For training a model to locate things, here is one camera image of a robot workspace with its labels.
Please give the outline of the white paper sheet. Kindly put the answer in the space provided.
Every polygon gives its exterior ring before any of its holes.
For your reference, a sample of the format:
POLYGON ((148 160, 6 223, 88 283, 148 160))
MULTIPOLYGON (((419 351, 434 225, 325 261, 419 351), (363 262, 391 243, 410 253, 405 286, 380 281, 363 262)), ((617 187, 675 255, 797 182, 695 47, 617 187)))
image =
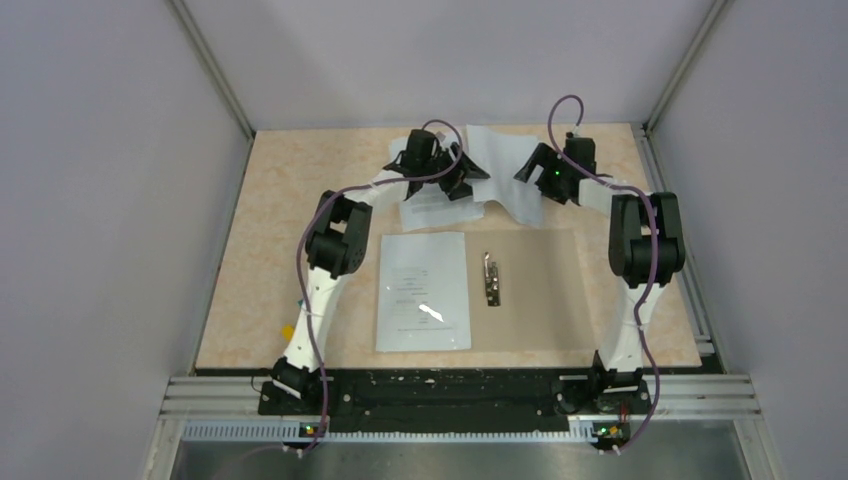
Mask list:
POLYGON ((470 159, 489 174, 488 179, 473 180, 475 202, 497 202, 519 224, 541 228, 544 225, 542 196, 535 185, 516 180, 539 144, 533 135, 511 135, 485 126, 466 126, 466 152, 470 159))

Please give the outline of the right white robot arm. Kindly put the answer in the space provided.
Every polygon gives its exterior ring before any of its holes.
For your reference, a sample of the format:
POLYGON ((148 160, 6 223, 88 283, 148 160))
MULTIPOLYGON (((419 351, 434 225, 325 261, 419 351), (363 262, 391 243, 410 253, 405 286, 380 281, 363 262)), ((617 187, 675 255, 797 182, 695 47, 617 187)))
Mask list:
POLYGON ((647 330, 656 303, 685 264, 677 196, 647 193, 596 172, 595 142, 568 134, 564 149, 538 144, 514 178, 559 204, 591 208, 609 221, 608 263, 620 287, 616 315, 596 350, 586 385, 589 404, 612 412, 656 362, 647 330))

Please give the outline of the beige file folder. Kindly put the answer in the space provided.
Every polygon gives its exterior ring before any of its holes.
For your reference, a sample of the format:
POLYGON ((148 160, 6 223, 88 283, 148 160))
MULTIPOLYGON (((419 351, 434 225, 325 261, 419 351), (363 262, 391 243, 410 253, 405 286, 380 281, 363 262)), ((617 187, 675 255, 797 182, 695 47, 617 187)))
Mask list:
POLYGON ((595 347, 570 230, 462 232, 472 346, 460 352, 584 351, 595 347), (501 305, 487 305, 483 254, 497 262, 501 305))

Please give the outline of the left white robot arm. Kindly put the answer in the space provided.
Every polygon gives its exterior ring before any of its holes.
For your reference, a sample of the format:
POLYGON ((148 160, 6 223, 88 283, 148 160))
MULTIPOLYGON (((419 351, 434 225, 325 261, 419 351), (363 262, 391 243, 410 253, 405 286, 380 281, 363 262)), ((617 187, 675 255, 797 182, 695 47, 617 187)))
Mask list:
POLYGON ((365 260, 374 214, 411 199, 428 184, 449 201, 469 198, 469 182, 488 176, 469 157, 456 128, 443 134, 424 125, 409 132, 405 146, 368 182, 321 195, 297 246, 297 322, 270 374, 271 385, 292 410, 314 410, 328 388, 326 337, 347 282, 365 260))

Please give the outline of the form paper sheet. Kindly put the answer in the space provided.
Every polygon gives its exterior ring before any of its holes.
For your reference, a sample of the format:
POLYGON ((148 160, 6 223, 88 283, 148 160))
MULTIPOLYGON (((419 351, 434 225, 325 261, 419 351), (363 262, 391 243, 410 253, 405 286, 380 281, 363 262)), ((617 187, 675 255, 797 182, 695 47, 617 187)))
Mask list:
POLYGON ((463 351, 472 346, 462 232, 384 235, 376 350, 463 351))

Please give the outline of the printed text paper sheet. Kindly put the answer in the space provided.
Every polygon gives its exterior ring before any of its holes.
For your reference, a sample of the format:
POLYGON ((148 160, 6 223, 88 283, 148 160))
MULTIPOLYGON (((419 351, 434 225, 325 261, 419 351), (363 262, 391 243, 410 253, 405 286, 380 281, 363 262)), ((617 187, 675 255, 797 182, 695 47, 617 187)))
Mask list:
MULTIPOLYGON (((464 151, 464 145, 460 135, 450 133, 443 136, 431 130, 427 131, 435 133, 443 146, 457 142, 464 151)), ((389 163, 405 148, 409 133, 405 138, 399 139, 392 144, 395 153, 392 155, 389 163)), ((447 170, 433 176, 418 178, 404 178, 400 173, 385 170, 384 167, 381 173, 386 183, 380 187, 387 191, 389 201, 398 205, 402 229, 405 231, 446 227, 473 222, 483 218, 484 207, 482 203, 475 202, 472 196, 457 201, 450 201, 437 184, 425 183, 411 198, 406 198, 410 181, 424 181, 438 178, 447 173, 447 170)))

